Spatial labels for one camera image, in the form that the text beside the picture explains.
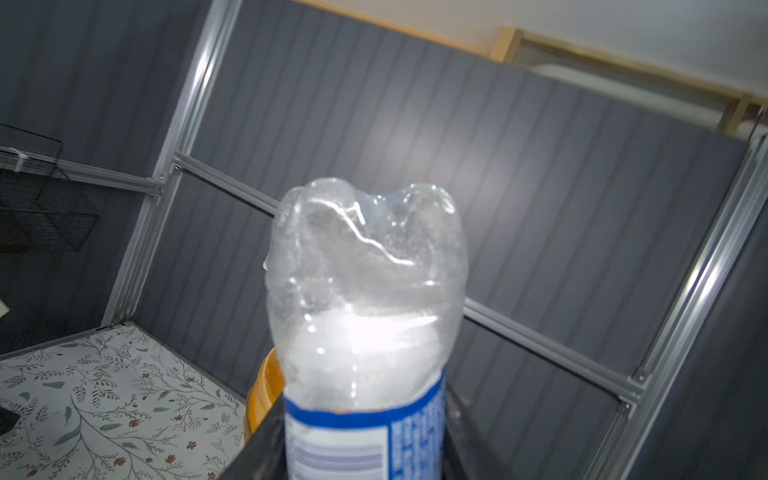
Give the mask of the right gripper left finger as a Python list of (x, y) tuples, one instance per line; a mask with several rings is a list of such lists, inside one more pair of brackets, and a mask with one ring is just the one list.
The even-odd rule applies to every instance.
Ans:
[(219, 479), (288, 478), (284, 404), (280, 395), (243, 450), (218, 476)]

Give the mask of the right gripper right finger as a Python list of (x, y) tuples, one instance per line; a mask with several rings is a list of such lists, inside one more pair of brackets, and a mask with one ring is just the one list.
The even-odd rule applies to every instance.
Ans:
[(445, 392), (443, 479), (509, 479), (503, 462), (476, 428), (451, 386)]

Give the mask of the blue label clear bottle front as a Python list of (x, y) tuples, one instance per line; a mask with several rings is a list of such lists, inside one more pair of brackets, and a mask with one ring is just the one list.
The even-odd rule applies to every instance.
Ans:
[(468, 248), (432, 184), (288, 191), (265, 262), (292, 479), (438, 479)]

